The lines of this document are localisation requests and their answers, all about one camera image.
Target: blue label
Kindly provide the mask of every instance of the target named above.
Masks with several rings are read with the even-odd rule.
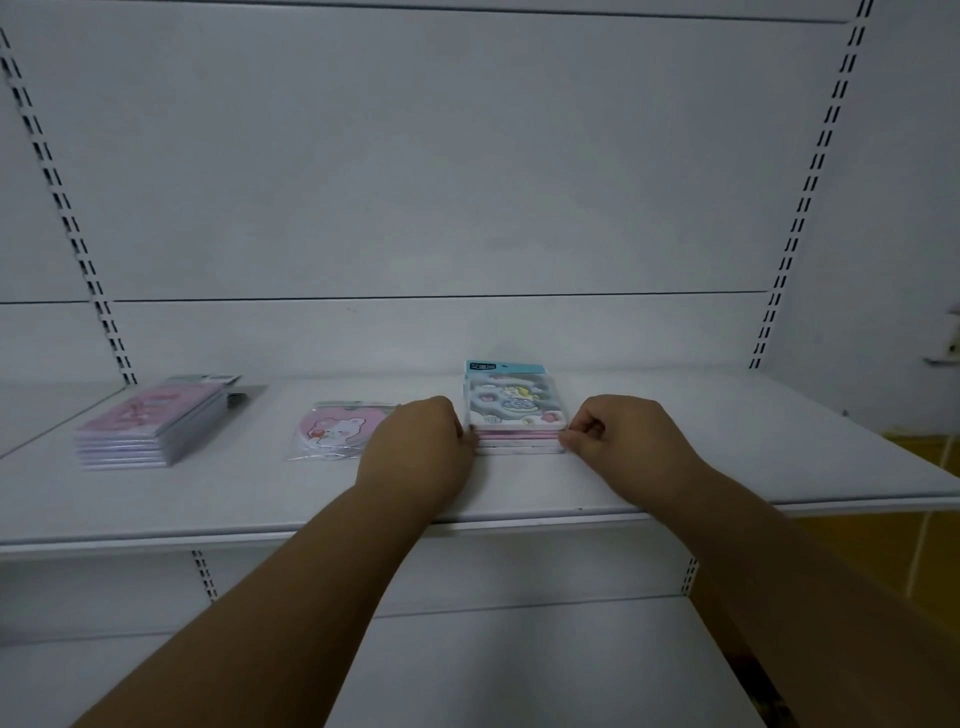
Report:
[[[469,360],[466,372],[491,372],[515,375],[545,375],[546,367],[542,364],[516,364],[507,361]]]

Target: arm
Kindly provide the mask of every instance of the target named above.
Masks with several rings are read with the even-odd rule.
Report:
[[[446,398],[399,407],[373,434],[352,488],[77,728],[323,725],[380,597],[466,483],[475,444]]]
[[[948,725],[960,715],[960,645],[707,465],[659,404],[594,397],[570,427],[564,446],[704,565],[802,725]]]

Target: stationery item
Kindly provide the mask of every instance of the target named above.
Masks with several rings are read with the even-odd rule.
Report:
[[[540,364],[468,361],[464,396],[468,421],[478,431],[566,427],[556,384]]]
[[[564,451],[557,440],[566,428],[564,405],[541,364],[468,361],[464,401],[479,454]]]
[[[88,470],[173,465],[227,411],[219,383],[165,382],[137,392],[74,431],[74,451]]]
[[[300,420],[287,460],[344,460],[359,457],[376,427],[395,404],[322,401]]]

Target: white wall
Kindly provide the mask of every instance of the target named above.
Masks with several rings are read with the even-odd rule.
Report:
[[[874,430],[960,427],[960,4],[876,2],[766,371]]]

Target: lower shelf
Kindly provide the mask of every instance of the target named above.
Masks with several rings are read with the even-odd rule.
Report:
[[[61,728],[164,637],[0,650],[5,722]],[[328,726],[761,726],[684,597],[375,619]]]

